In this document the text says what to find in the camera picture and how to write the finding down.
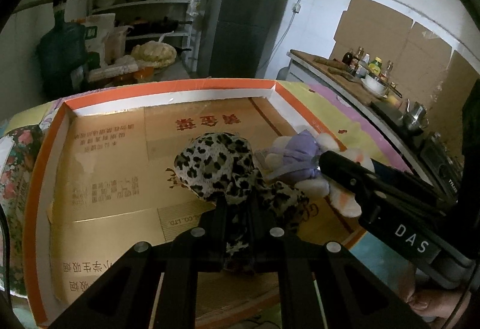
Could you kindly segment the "right hand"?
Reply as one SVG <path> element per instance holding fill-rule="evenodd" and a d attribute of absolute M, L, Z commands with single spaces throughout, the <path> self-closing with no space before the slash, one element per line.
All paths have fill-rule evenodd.
<path fill-rule="evenodd" d="M 405 291 L 402 298 L 431 328 L 441 328 L 462 297 L 461 292 L 422 290 Z"/>

